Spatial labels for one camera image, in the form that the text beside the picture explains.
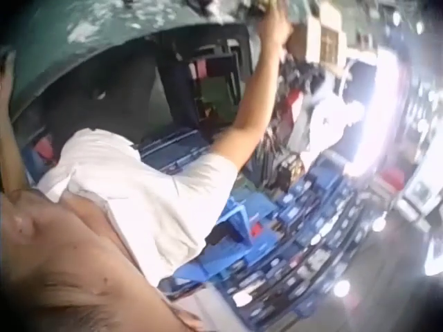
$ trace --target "hand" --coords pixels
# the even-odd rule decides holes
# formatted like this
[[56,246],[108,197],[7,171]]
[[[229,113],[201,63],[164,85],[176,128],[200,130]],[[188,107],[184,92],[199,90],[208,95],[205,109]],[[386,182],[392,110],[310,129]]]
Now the hand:
[[285,0],[269,0],[269,8],[259,27],[262,48],[282,48],[292,33]]
[[172,310],[175,312],[177,317],[189,328],[195,330],[195,331],[203,331],[204,330],[204,324],[193,313],[190,313],[189,311],[180,309],[176,306],[172,307]]
[[0,108],[2,112],[4,109],[6,112],[8,111],[7,106],[14,83],[14,62],[15,52],[9,52],[6,55],[4,63],[0,63]]

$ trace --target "raised arm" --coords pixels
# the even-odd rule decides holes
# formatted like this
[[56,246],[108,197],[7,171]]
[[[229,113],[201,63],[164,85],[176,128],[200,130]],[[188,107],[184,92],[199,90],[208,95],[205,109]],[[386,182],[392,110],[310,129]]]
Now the raised arm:
[[215,154],[232,161],[237,170],[251,157],[271,119],[280,56],[292,31],[282,2],[270,1],[270,8],[260,26],[262,48],[257,67],[246,85],[232,127],[212,147]]
[[15,54],[0,67],[0,175],[6,194],[28,187],[26,171],[9,118]]

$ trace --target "person in white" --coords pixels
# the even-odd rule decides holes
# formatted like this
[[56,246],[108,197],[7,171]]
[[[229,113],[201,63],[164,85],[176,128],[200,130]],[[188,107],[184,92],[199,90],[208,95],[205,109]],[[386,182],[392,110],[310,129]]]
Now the person in white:
[[300,153],[305,169],[343,137],[346,127],[362,120],[363,115],[364,108],[359,102],[346,104],[334,92],[327,93],[312,111],[309,146]]
[[143,164],[128,139],[84,128],[30,189],[8,119],[8,58],[0,76],[1,281],[26,305],[34,330],[189,329],[155,287],[200,253],[270,121],[292,29],[274,2],[232,127],[176,176]]

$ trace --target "white shirt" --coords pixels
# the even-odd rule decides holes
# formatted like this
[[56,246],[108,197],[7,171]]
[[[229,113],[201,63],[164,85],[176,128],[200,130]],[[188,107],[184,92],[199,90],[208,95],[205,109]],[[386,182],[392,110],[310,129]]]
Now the white shirt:
[[53,202],[68,190],[97,203],[148,282],[157,286],[204,248],[237,168],[222,156],[206,154],[169,176],[144,164],[131,145],[108,131],[83,129],[65,144],[58,165],[37,187]]
[[363,113],[363,106],[346,104],[333,92],[326,95],[312,111],[309,150],[300,154],[305,167],[309,168],[319,154],[335,145],[343,137],[346,126],[359,121]]

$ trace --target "green metal surface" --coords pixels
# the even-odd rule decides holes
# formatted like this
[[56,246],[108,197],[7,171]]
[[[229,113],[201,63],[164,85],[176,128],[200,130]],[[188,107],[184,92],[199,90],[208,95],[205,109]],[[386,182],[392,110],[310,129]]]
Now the green metal surface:
[[[17,51],[12,120],[58,77],[109,47],[162,30],[213,23],[183,3],[134,0],[125,6],[123,0],[36,0],[7,38]],[[305,0],[291,0],[292,19],[304,17],[304,8]]]

